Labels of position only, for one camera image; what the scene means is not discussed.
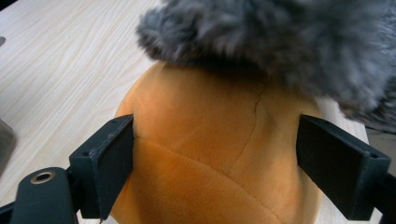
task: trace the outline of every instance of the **black clamp arm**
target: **black clamp arm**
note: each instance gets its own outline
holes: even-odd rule
[[[348,220],[396,223],[396,178],[390,158],[324,119],[301,116],[297,137],[300,167]]]
[[[15,203],[0,208],[0,224],[75,224],[107,219],[133,165],[133,116],[113,119],[69,157],[70,167],[26,176]]]

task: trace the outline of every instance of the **gray furry hat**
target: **gray furry hat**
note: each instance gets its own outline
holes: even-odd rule
[[[137,32],[153,59],[257,67],[396,131],[396,0],[163,0]]]

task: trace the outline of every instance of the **orange fabric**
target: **orange fabric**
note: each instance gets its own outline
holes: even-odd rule
[[[314,101],[257,74],[154,64],[117,116],[134,114],[134,170],[121,224],[314,223],[320,193],[298,167]]]

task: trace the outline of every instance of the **wood grain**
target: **wood grain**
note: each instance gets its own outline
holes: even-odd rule
[[[0,12],[0,36],[7,39],[0,48],[0,119],[18,138],[0,178],[0,205],[15,199],[19,181],[33,171],[66,168],[71,152],[113,118],[152,64],[135,43],[134,28],[139,15],[158,4],[19,0]],[[334,103],[319,104],[325,118],[367,140],[363,127],[345,121]],[[325,199],[318,223],[354,222]]]

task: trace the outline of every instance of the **stuffed toy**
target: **stuffed toy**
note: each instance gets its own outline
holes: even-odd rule
[[[134,170],[119,223],[314,223],[320,191],[298,167],[314,97],[396,124],[393,0],[167,0],[142,17],[158,60],[125,96]]]

